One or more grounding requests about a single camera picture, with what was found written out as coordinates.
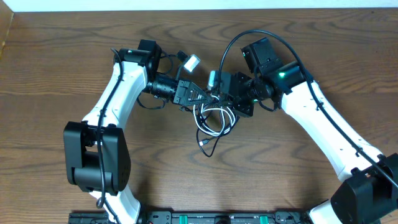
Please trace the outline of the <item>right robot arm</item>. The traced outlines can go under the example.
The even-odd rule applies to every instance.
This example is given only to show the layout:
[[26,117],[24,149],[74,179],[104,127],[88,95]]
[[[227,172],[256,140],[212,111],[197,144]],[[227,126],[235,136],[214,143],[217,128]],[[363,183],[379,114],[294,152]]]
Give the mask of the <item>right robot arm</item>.
[[314,140],[341,185],[311,208],[312,223],[375,223],[397,210],[397,154],[385,156],[364,140],[325,98],[294,49],[284,64],[264,37],[241,49],[254,78],[238,75],[229,94],[240,116],[252,116],[255,102],[270,99],[273,110],[291,116]]

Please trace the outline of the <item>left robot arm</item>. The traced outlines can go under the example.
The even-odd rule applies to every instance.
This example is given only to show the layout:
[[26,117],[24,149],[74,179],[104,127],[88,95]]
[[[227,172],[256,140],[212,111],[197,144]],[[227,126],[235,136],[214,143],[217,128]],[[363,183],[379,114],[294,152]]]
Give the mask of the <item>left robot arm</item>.
[[141,93],[180,106],[211,103],[214,98],[188,80],[158,72],[166,54],[154,40],[137,49],[113,50],[113,73],[95,107],[63,130],[67,180],[97,199],[113,223],[139,223],[141,203],[128,186],[131,159],[124,129]]

